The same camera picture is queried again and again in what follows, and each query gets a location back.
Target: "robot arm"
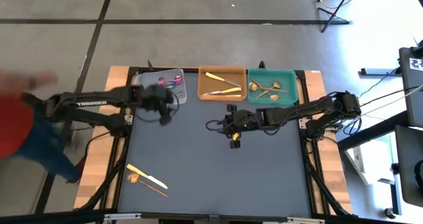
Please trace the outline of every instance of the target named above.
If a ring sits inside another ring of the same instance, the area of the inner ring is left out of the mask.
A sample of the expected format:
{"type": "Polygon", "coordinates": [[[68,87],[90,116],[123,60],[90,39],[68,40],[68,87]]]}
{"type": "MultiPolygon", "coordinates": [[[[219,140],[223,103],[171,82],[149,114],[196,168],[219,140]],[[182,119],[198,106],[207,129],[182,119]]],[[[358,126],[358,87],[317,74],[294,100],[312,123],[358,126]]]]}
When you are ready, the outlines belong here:
{"type": "Polygon", "coordinates": [[[129,126],[123,114],[104,115],[79,108],[88,106],[111,105],[118,108],[143,108],[160,113],[160,124],[166,125],[171,121],[169,104],[173,103],[170,90],[159,86],[116,87],[107,92],[90,93],[62,93],[56,94],[45,101],[41,101],[42,112],[51,122],[78,121],[92,126],[104,126],[111,136],[125,137],[129,126]]]}
{"type": "Polygon", "coordinates": [[[288,121],[323,113],[319,119],[309,120],[305,124],[307,138],[314,139],[323,136],[325,129],[337,121],[355,119],[362,113],[357,97],[348,92],[334,92],[290,108],[258,108],[255,112],[238,111],[235,105],[228,105],[227,108],[231,114],[218,122],[222,128],[216,131],[231,138],[232,149],[241,147],[241,132],[244,131],[262,130],[274,135],[288,121]]]}

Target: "person's arm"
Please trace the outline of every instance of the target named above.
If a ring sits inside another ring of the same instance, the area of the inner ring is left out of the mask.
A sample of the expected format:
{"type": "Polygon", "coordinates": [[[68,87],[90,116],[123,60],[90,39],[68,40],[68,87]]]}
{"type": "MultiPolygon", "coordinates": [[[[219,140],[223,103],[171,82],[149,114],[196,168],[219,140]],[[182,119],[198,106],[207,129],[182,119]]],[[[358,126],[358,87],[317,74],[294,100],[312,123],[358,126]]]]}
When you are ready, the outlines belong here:
{"type": "Polygon", "coordinates": [[[20,94],[58,82],[58,76],[49,71],[33,74],[0,70],[0,94],[20,94]]]}

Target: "blue object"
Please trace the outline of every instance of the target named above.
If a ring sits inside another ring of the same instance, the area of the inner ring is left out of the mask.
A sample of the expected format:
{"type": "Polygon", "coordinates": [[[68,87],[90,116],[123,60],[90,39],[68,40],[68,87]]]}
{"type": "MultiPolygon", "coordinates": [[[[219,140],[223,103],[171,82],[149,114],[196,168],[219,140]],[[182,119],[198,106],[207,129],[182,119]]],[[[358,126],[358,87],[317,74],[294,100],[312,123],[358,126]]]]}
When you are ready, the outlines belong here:
{"type": "Polygon", "coordinates": [[[52,124],[34,111],[34,124],[16,155],[40,163],[52,174],[74,181],[79,179],[80,174],[60,148],[67,142],[52,124]]]}
{"type": "Polygon", "coordinates": [[[297,76],[293,70],[285,69],[249,69],[247,87],[251,82],[256,81],[264,88],[271,88],[273,82],[279,82],[281,84],[282,91],[269,91],[270,94],[276,94],[279,96],[278,100],[271,100],[270,95],[265,93],[260,98],[258,95],[262,94],[264,90],[257,89],[252,91],[249,89],[248,101],[251,103],[262,103],[262,104],[278,104],[281,106],[291,106],[298,100],[297,91],[297,76]]]}

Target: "concrete floor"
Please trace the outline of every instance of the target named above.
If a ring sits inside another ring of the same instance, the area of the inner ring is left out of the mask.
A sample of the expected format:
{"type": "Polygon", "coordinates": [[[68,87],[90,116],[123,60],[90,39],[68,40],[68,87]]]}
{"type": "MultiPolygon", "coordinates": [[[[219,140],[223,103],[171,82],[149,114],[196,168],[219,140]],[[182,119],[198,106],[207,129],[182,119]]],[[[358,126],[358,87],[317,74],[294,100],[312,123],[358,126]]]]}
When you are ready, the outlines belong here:
{"type": "MultiPolygon", "coordinates": [[[[97,19],[104,0],[0,0],[0,19],[97,19]]],[[[339,0],[325,0],[335,5],[339,0]]],[[[107,19],[326,19],[314,0],[111,0],[107,19]]],[[[398,49],[423,39],[423,9],[417,0],[353,0],[338,16],[349,26],[272,25],[104,25],[93,55],[84,91],[104,88],[111,65],[197,67],[244,65],[310,69],[323,73],[327,92],[349,90],[360,94],[380,78],[361,78],[362,67],[397,66],[398,49]]],[[[0,24],[0,68],[58,73],[57,86],[36,91],[46,98],[73,91],[93,35],[94,25],[0,24]]],[[[364,96],[369,100],[401,87],[398,78],[387,79],[364,96]]],[[[375,116],[397,113],[387,108],[375,116]]],[[[377,120],[365,120],[369,126],[377,120]]],[[[85,144],[90,131],[77,138],[85,144]]],[[[82,156],[67,151],[73,161],[82,156]]],[[[0,215],[31,213],[45,172],[21,159],[0,161],[0,215]]],[[[345,174],[354,213],[386,219],[380,211],[391,207],[388,185],[364,186],[350,163],[345,174]]],[[[47,212],[73,207],[77,186],[56,178],[47,212]]],[[[397,221],[417,222],[407,206],[397,221]]]]}

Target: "wooden plank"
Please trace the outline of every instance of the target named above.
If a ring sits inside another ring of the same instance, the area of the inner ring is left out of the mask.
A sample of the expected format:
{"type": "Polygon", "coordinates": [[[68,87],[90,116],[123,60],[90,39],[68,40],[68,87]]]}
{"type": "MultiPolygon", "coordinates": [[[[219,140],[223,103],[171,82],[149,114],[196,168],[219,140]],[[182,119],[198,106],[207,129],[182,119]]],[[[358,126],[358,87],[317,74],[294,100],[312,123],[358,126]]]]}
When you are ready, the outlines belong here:
{"type": "MultiPolygon", "coordinates": [[[[310,101],[317,100],[326,95],[320,71],[305,71],[305,80],[307,83],[307,91],[310,101]]],[[[320,116],[322,115],[318,114],[313,116],[313,118],[317,119],[320,116]]],[[[332,132],[327,131],[325,136],[336,140],[335,135],[332,132]]],[[[329,139],[324,139],[318,142],[318,148],[325,184],[341,206],[346,211],[352,213],[348,187],[346,185],[337,144],[329,139]]]]}
{"type": "MultiPolygon", "coordinates": [[[[301,81],[298,78],[297,78],[297,90],[298,90],[298,102],[300,104],[303,104],[304,103],[303,87],[301,86],[301,81]]],[[[307,142],[307,150],[308,151],[313,150],[311,142],[307,142]]],[[[310,154],[309,157],[311,162],[315,164],[315,158],[313,154],[310,154]]],[[[323,213],[322,196],[321,196],[319,187],[317,186],[316,182],[313,179],[312,179],[312,182],[313,182],[313,193],[315,194],[317,213],[323,213]]]]}
{"type": "MultiPolygon", "coordinates": [[[[128,66],[112,66],[110,68],[104,90],[109,91],[114,87],[124,86],[128,77],[128,70],[128,66]]],[[[101,106],[99,112],[102,114],[113,114],[119,113],[119,110],[119,108],[115,108],[113,106],[101,106]]],[[[106,131],[107,130],[104,127],[96,127],[93,132],[93,137],[106,131]]],[[[93,142],[91,142],[83,175],[79,183],[74,208],[85,205],[89,198],[96,192],[98,187],[104,181],[104,178],[106,177],[107,164],[112,149],[112,142],[113,137],[109,135],[105,135],[104,137],[95,139],[93,142]]],[[[111,199],[113,198],[113,194],[114,189],[111,187],[109,191],[107,207],[111,206],[111,199]]]]}

